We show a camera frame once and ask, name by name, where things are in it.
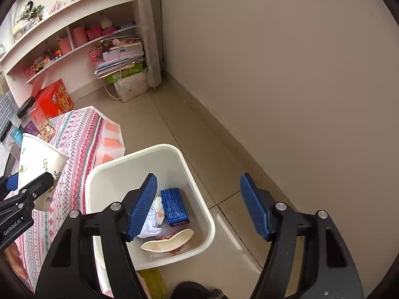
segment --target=discarded paper cup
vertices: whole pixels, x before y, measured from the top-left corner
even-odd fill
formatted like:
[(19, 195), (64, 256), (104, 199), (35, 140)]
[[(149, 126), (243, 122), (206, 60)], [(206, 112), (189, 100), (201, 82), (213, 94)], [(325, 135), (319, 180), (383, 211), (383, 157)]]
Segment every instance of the discarded paper cup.
[(19, 157), (18, 188), (27, 185), (44, 172), (54, 178), (53, 187), (34, 201), (35, 209), (48, 211), (55, 186), (69, 157), (54, 146), (31, 134), (23, 134), (21, 156)]
[(163, 239), (159, 240), (147, 241), (143, 245), (141, 245), (141, 248), (145, 251), (155, 253), (174, 251), (187, 243), (193, 234), (194, 231), (192, 229), (184, 229), (178, 233), (175, 233), (170, 238), (164, 237)]

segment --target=human hand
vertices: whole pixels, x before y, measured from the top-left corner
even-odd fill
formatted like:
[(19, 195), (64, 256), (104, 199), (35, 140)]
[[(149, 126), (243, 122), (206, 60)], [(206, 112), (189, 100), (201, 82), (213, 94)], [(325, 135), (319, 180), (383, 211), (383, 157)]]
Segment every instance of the human hand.
[(22, 260), (20, 258), (21, 254), (19, 253), (17, 244), (12, 243), (9, 247), (4, 250), (5, 260), (9, 263), (10, 267), (14, 271), (14, 273), (27, 281), (27, 272), (23, 268)]

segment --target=red box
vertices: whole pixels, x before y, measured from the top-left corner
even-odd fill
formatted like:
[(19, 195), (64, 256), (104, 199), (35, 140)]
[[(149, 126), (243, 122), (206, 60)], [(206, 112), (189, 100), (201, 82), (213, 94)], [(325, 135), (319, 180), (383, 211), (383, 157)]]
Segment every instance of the red box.
[(73, 109), (73, 102), (62, 79), (40, 90), (36, 101), (48, 118), (57, 117)]

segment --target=plastic jar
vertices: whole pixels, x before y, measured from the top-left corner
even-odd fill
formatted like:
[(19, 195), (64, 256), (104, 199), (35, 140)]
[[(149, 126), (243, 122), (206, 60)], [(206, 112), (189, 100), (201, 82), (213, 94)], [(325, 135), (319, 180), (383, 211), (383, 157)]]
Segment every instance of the plastic jar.
[(24, 133), (40, 136), (45, 142), (50, 142), (55, 135), (54, 127), (51, 126), (47, 116), (34, 97), (31, 96), (24, 102), (19, 108), (17, 116), (21, 120)]
[(21, 131), (11, 121), (8, 121), (0, 135), (0, 142), (17, 160), (21, 154), (22, 137)]

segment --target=trash bin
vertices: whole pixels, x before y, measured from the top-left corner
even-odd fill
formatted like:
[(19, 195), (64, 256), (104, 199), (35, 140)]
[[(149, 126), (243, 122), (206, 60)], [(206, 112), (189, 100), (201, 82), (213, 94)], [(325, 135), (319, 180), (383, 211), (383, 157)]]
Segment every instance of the trash bin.
[[(122, 201), (130, 190), (138, 189), (147, 174), (158, 179), (158, 192), (179, 188), (194, 234), (177, 253), (151, 253), (141, 249), (148, 239), (135, 238), (127, 247), (136, 270), (171, 264), (204, 251), (215, 236), (215, 223), (180, 150), (169, 144), (159, 144), (101, 164), (86, 180), (86, 213), (95, 213), (115, 201)], [(97, 265), (105, 268), (100, 237), (94, 237)]]

